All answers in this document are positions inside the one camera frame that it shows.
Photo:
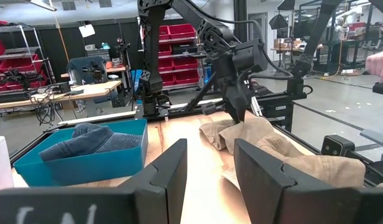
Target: gray floor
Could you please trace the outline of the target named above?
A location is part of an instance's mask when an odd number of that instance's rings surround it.
[[[356,146],[374,145],[374,142],[359,135],[360,129],[376,129],[383,126],[383,96],[375,94],[370,87],[378,81],[374,76],[331,77],[327,80],[317,78],[305,80],[314,92],[306,100],[296,101],[293,114],[292,132],[321,148],[323,137],[339,134],[349,139]],[[272,91],[284,91],[286,82],[275,80],[259,80]],[[171,93],[173,104],[187,103],[196,95],[196,91]],[[129,111],[131,108],[112,108],[110,103],[104,106],[104,113]],[[70,111],[61,111],[66,119],[75,119]],[[5,136],[10,153],[13,153],[42,133],[47,125],[39,126],[33,113],[13,114],[0,118],[0,136]],[[378,161],[382,148],[359,151],[362,155]]]

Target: human hand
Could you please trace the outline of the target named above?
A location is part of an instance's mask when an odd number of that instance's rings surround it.
[[[383,83],[383,52],[371,55],[367,58],[366,71],[371,75],[379,76],[379,82]]]

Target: white paper sign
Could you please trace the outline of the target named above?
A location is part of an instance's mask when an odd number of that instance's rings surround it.
[[[82,37],[89,37],[95,34],[95,30],[91,24],[79,27]]]

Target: denim fabric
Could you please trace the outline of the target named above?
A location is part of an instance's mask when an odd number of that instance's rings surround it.
[[[132,149],[142,142],[141,135],[114,133],[107,126],[78,124],[72,138],[39,153],[43,161],[84,156],[94,153]]]

